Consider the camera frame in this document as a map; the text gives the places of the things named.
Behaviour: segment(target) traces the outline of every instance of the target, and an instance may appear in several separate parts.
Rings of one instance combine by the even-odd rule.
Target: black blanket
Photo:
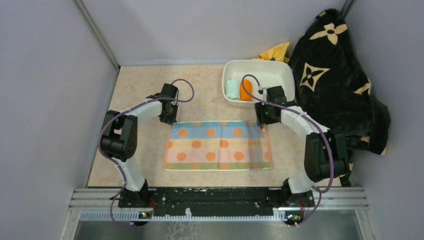
[[[296,44],[289,65],[303,110],[320,124],[341,130],[349,149],[385,154],[389,110],[371,94],[371,81],[338,10],[316,17]]]

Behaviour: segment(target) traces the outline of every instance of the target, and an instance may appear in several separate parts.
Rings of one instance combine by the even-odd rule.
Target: gray wall
[[[84,0],[121,65],[226,63],[296,43],[345,0]]]
[[[0,73],[0,239],[57,239],[115,70],[71,0],[8,0]]]
[[[423,239],[424,1],[359,0],[347,17],[356,52],[388,105],[387,155],[356,155],[382,239]]]

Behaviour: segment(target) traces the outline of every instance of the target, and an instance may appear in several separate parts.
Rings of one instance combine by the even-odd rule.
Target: floor
[[[253,108],[230,106],[222,93],[224,65],[157,65],[123,66],[120,69],[110,109],[126,110],[161,91],[164,83],[186,79],[192,83],[195,96],[191,102],[180,103],[178,122],[256,121]],[[184,82],[175,84],[180,99],[191,96]],[[273,169],[246,171],[168,171],[163,169],[165,137],[169,126],[158,118],[138,129],[135,158],[149,186],[157,187],[273,187],[296,175],[304,164],[305,145],[288,127],[277,123],[268,126]],[[319,183],[326,186],[327,180]],[[115,165],[97,153],[88,185],[91,187],[121,186],[122,179]],[[335,179],[334,186],[340,186]]]

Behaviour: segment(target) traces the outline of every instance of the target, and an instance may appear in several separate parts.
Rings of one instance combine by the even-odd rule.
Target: flower motif
[[[358,88],[356,91],[354,91],[354,93],[362,95],[362,93],[364,93],[365,91],[368,91],[368,95],[371,94],[371,81],[369,78],[367,78],[368,82],[365,83],[362,87]]]
[[[338,25],[336,28],[334,28],[334,23],[330,23],[327,25],[324,25],[324,31],[319,31],[312,35],[309,40],[314,40],[317,38],[322,38],[327,36],[328,40],[333,44],[336,45],[339,38],[337,35],[343,33],[348,29],[348,26],[346,24]]]
[[[311,66],[307,62],[305,62],[302,80],[300,81],[299,86],[306,86],[310,88],[312,92],[315,92],[315,85],[317,85],[318,80],[328,70],[330,70],[330,68]]]

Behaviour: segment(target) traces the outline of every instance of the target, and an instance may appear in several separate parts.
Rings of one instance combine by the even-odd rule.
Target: orange polka dot
[[[216,158],[216,154],[214,152],[208,152],[206,153],[206,159],[208,161],[213,161]]]
[[[194,140],[194,141],[191,143],[191,146],[192,146],[194,149],[199,149],[199,148],[202,146],[202,142],[201,142],[201,141],[199,141],[199,140]]]
[[[232,134],[234,134],[236,137],[240,137],[243,134],[243,131],[240,128],[236,128],[234,131],[232,131]]]
[[[206,131],[206,134],[207,134],[209,137],[213,137],[213,136],[215,136],[215,130],[214,130],[213,128],[209,128],[209,129]]]
[[[178,131],[178,136],[180,136],[182,138],[187,137],[188,134],[189,134],[189,132],[187,130],[185,130],[185,129],[180,129]]]
[[[228,169],[230,169],[230,167],[228,165],[221,165],[221,166],[219,166],[219,169],[228,170]]]
[[[234,159],[235,160],[241,161],[244,158],[245,158],[245,155],[241,151],[238,151],[238,152],[234,153]]]
[[[226,148],[228,148],[229,143],[228,143],[227,140],[221,140],[219,142],[219,145],[221,146],[221,148],[226,149]]]
[[[187,158],[187,154],[185,154],[184,152],[180,152],[176,155],[176,159],[178,161],[184,161]]]

